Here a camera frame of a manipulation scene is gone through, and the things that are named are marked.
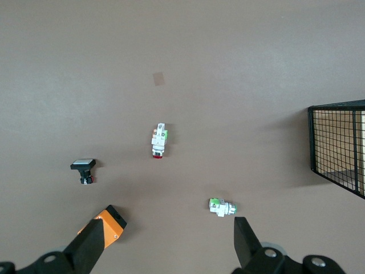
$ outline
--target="metal cage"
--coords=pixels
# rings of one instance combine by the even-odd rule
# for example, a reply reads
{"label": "metal cage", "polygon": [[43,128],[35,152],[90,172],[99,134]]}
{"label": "metal cage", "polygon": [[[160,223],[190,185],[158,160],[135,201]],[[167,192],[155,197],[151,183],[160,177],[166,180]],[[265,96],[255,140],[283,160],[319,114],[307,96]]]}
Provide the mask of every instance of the metal cage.
{"label": "metal cage", "polygon": [[311,169],[365,199],[365,100],[308,108]]}

